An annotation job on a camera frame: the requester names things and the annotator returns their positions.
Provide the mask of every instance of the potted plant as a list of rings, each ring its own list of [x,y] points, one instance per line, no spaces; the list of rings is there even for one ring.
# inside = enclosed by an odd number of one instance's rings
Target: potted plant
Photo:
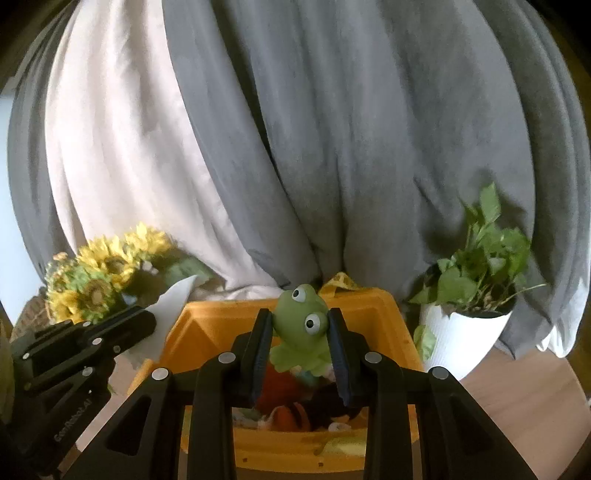
[[[479,203],[464,204],[466,243],[431,267],[423,289],[411,300],[421,304],[414,340],[425,368],[447,368],[464,378],[484,358],[505,328],[515,298],[541,287],[525,286],[530,241],[518,228],[501,229],[501,204],[494,184]]]

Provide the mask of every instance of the green plant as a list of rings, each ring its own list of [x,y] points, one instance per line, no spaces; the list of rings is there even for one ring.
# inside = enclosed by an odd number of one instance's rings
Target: green plant
[[[448,304],[466,313],[506,313],[516,295],[545,285],[525,286],[530,241],[518,228],[497,226],[501,203],[494,183],[481,190],[478,204],[463,205],[464,248],[438,260],[434,273],[426,275],[423,289],[410,302]]]

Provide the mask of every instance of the frog toy's head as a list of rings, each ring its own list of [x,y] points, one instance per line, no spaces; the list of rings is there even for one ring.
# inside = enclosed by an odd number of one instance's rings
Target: frog toy's head
[[[328,330],[328,311],[326,303],[311,285],[300,285],[279,297],[273,311],[273,328],[294,350],[314,352]]]

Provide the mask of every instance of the orange plastic bin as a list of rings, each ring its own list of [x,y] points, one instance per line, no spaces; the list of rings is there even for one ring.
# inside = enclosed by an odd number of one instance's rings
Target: orange plastic bin
[[[350,330],[365,336],[369,347],[401,367],[423,370],[408,329],[392,296],[377,288],[324,296],[329,308],[339,307]],[[160,360],[146,361],[134,379],[132,391],[152,370],[173,373],[199,368],[211,357],[228,351],[240,333],[252,329],[258,310],[273,309],[276,300],[203,301],[188,303],[168,334]],[[408,408],[412,440],[418,439],[416,414]],[[283,433],[234,428],[236,465],[273,472],[320,473],[363,469],[364,457],[342,453],[321,454],[336,437],[365,437],[366,428],[348,432]],[[181,447],[187,451],[188,439]]]

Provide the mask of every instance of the white flower pot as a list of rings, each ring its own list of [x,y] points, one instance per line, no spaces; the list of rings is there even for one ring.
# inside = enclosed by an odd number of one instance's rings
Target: white flower pot
[[[511,313],[495,318],[474,318],[456,312],[448,315],[438,305],[423,305],[420,324],[428,326],[437,338],[431,358],[424,362],[425,370],[445,367],[461,380],[495,344]]]

